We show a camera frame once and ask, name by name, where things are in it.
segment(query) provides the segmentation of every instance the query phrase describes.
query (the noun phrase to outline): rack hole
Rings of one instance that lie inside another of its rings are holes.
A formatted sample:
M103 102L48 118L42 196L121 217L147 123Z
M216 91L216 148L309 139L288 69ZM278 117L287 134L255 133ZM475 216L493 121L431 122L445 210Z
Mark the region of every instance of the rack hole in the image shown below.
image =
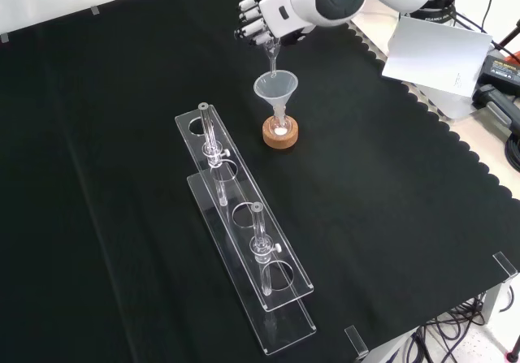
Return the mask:
M211 167L211 176L219 182L227 182L236 178L238 166L233 160L220 160L218 166Z
M252 227L253 215L251 214L251 202L238 204L233 210L233 222L239 227Z
M265 276L266 272L271 273L271 289L272 290L284 290L289 287L294 280L293 268L285 261L275 260L267 264L262 270Z

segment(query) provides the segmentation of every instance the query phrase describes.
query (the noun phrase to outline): table leg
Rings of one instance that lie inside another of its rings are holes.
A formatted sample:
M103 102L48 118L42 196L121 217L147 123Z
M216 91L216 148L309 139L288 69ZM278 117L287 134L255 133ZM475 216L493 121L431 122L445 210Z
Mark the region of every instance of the table leg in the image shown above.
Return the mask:
M405 341L415 332L416 329L417 328L372 349L363 359L363 363L386 363L395 351L402 347Z
M498 313L500 309L503 309L497 304L498 297L507 294L511 280L512 279L508 279L505 282L497 284L495 287L487 290L486 297L484 298L482 305L482 317L487 324L495 313Z

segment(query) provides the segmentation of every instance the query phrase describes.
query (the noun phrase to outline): funnel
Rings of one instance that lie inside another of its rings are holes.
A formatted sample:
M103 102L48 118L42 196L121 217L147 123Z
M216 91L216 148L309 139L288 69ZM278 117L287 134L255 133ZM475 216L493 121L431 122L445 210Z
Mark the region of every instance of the funnel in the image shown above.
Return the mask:
M273 106L274 121L269 128L277 136L291 130L291 122L285 118L285 105L298 86L298 78L289 71L266 72L254 82L254 92Z

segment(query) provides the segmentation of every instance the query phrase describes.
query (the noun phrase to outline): plastic funnel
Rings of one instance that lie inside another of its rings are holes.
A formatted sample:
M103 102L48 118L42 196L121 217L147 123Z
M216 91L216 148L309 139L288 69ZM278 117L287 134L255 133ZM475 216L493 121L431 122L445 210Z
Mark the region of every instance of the plastic funnel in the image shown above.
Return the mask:
M289 71L266 72L254 82L254 92L272 106L285 106L298 86L298 78Z

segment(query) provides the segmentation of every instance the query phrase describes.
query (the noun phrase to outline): clear acrylic stand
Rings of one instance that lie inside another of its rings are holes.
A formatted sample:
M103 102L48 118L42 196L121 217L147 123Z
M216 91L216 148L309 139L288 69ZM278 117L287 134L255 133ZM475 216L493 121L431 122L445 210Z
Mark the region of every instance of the clear acrylic stand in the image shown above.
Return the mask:
M270 355L316 331L314 287L213 106L175 118L199 173L188 177L253 330Z

